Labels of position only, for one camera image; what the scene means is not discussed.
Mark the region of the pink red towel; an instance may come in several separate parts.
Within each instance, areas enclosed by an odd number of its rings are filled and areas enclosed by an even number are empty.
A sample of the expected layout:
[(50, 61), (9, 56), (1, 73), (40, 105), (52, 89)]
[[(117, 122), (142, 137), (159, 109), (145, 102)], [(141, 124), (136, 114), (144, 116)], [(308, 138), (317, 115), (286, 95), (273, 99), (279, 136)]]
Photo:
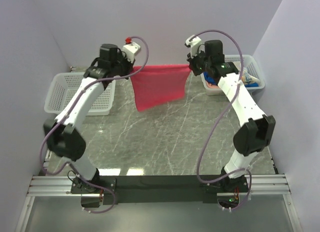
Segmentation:
[(190, 72), (188, 65), (145, 66), (130, 78), (136, 109), (142, 112), (183, 98)]

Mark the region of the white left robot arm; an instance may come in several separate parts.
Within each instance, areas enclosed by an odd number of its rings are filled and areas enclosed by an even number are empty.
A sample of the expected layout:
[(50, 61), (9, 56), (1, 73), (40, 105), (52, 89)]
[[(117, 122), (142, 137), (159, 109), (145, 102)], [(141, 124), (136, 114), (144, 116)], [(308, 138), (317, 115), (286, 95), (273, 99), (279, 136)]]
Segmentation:
[(99, 56), (86, 69), (81, 84), (68, 105), (43, 125), (48, 149), (64, 160), (76, 173), (75, 186), (90, 193), (101, 186), (99, 170), (84, 155), (86, 142), (80, 134), (85, 117), (96, 99), (106, 90), (113, 77), (126, 77), (133, 71), (141, 47), (127, 42), (122, 48), (103, 44)]

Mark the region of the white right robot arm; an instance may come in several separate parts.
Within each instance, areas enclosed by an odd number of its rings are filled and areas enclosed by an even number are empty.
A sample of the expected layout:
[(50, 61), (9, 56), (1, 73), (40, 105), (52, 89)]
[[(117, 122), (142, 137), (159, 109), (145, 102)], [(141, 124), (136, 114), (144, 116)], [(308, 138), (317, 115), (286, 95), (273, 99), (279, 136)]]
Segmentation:
[(226, 95), (233, 107), (240, 128), (233, 137), (234, 152), (222, 168), (220, 180), (214, 183), (224, 191), (232, 191), (244, 181), (244, 173), (257, 154), (269, 146), (276, 120), (256, 104), (242, 80), (243, 61), (227, 62), (220, 40), (202, 42), (188, 38), (185, 46), (189, 68), (194, 75), (207, 73)]

